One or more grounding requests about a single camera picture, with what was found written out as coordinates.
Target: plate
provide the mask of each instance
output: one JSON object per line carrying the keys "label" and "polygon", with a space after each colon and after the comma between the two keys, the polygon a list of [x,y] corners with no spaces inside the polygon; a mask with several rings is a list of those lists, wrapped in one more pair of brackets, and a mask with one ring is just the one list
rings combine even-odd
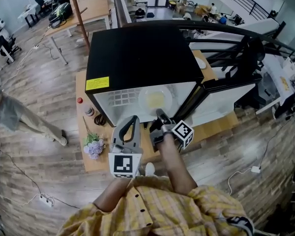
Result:
{"label": "plate", "polygon": [[156,109],[168,112],[173,103],[173,96],[166,86],[144,87],[139,93],[139,106],[149,115],[156,116]]}
{"label": "plate", "polygon": [[205,69],[207,67],[207,64],[202,59],[196,57],[196,61],[200,69]]}

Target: bottle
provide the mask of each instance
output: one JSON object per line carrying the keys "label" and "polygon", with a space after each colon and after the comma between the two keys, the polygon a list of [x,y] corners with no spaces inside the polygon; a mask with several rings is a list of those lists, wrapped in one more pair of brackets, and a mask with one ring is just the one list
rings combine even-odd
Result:
{"label": "bottle", "polygon": [[80,108],[83,110],[83,112],[87,115],[87,116],[93,116],[95,114],[94,109],[88,104],[88,103],[83,103],[83,99],[82,98],[78,98],[77,99],[77,103],[79,104]]}

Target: white cable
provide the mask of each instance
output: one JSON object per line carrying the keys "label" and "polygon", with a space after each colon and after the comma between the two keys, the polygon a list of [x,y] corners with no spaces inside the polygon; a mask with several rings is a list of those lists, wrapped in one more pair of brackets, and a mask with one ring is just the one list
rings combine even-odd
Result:
{"label": "white cable", "polygon": [[236,172],[234,172],[234,173],[228,178],[228,180],[227,180],[227,184],[228,184],[228,187],[229,187],[230,190],[231,190],[230,195],[231,195],[232,192],[233,192],[233,190],[232,190],[232,188],[231,188],[231,185],[230,185],[230,179],[232,178],[232,176],[234,176],[236,173],[245,174],[245,173],[246,173],[247,171],[249,171],[249,170],[252,170],[252,168],[249,168],[249,169],[245,170],[244,172],[236,171]]}
{"label": "white cable", "polygon": [[27,203],[24,203],[24,204],[20,204],[19,202],[15,201],[15,200],[13,200],[13,199],[7,198],[7,197],[5,197],[5,196],[3,196],[3,195],[1,195],[1,194],[0,194],[0,197],[5,198],[5,199],[9,199],[9,200],[11,200],[11,201],[17,203],[17,204],[20,205],[20,206],[25,206],[25,205],[28,205],[30,202],[32,202],[33,199],[36,198],[37,195],[40,195],[40,193],[35,194],[35,196],[32,197],[32,199],[31,199],[30,201],[28,201]]}
{"label": "white cable", "polygon": [[35,48],[35,46],[39,45],[40,42],[44,39],[44,37],[45,37],[46,32],[47,32],[48,29],[49,29],[49,27],[47,27],[47,29],[46,29],[46,31],[45,31],[43,37],[39,40],[39,42],[38,42],[36,45],[34,45],[34,46],[29,50],[29,52],[25,55],[25,57],[20,61],[20,63],[18,64],[18,66],[17,66],[17,68],[16,68],[16,71],[17,71],[16,74],[13,75],[12,77],[8,78],[8,79],[7,79],[7,80],[1,85],[1,88],[3,88],[3,86],[4,86],[9,80],[15,78],[15,77],[18,75],[18,73],[19,73],[19,71],[21,70],[21,68],[23,67],[23,64],[25,63],[26,59],[27,59],[27,58],[29,57],[29,55],[31,55],[31,53],[33,52],[33,49]]}

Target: yellow warning label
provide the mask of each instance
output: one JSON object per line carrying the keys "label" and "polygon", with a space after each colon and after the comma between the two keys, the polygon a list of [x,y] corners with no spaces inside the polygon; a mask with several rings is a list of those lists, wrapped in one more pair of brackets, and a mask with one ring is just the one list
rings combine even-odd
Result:
{"label": "yellow warning label", "polygon": [[109,77],[87,80],[86,91],[109,87]]}

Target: wooden table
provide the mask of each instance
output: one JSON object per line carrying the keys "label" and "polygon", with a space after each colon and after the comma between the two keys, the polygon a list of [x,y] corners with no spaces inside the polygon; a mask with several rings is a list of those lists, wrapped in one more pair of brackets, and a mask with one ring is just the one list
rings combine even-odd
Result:
{"label": "wooden table", "polygon": [[[106,24],[106,29],[110,29],[109,18],[108,18],[109,7],[108,7],[107,0],[81,0],[80,2],[78,2],[78,4],[79,4],[80,11],[84,10],[85,8],[88,8],[85,12],[81,14],[84,24],[104,19]],[[60,32],[67,31],[68,36],[69,37],[72,36],[70,29],[75,28],[79,24],[79,21],[78,21],[78,17],[75,14],[74,6],[72,4],[71,6],[72,6],[73,14],[66,20],[66,23],[55,29],[49,28],[45,34],[45,36],[49,38],[49,41],[51,45],[53,46],[53,48],[57,50],[58,55],[64,64],[68,64],[68,62],[65,60],[61,51],[59,50],[54,40],[54,35]]]}
{"label": "wooden table", "polygon": [[[209,63],[207,62],[206,58],[203,56],[201,51],[198,51],[198,50],[193,51],[193,54],[196,57],[199,57],[206,62],[206,68],[202,69],[202,73],[205,77],[203,81],[207,81],[211,79],[217,80],[217,77],[214,71],[210,67]],[[85,80],[86,80],[86,70],[80,71],[76,74],[76,97],[83,98],[84,102],[87,102],[94,107],[94,105],[92,104],[88,96],[85,94]],[[107,145],[107,147],[106,149],[104,149],[103,153],[99,156],[97,160],[90,159],[89,155],[83,152],[83,146],[84,146],[83,138],[87,136],[87,129],[83,121],[83,116],[91,132],[97,133],[100,136],[103,135],[105,138],[105,144]],[[77,109],[77,118],[78,118],[78,126],[79,126],[81,151],[82,151],[85,170],[87,172],[99,171],[99,170],[109,171],[108,152],[109,152],[109,145],[111,143],[113,128],[109,124],[105,124],[105,126],[95,125],[93,122],[93,119],[85,116],[79,108]],[[194,139],[192,143],[197,143],[203,139],[206,139],[224,130],[230,129],[236,125],[238,125],[238,119],[235,112],[232,111],[230,114],[226,115],[223,118],[193,127],[195,130],[195,133],[194,133]],[[146,130],[144,130],[143,124],[141,124],[140,132],[141,132],[140,147],[143,149],[141,163],[147,163],[147,162],[159,160],[160,154],[159,152],[153,151],[152,144],[149,138],[149,126],[147,127]]]}

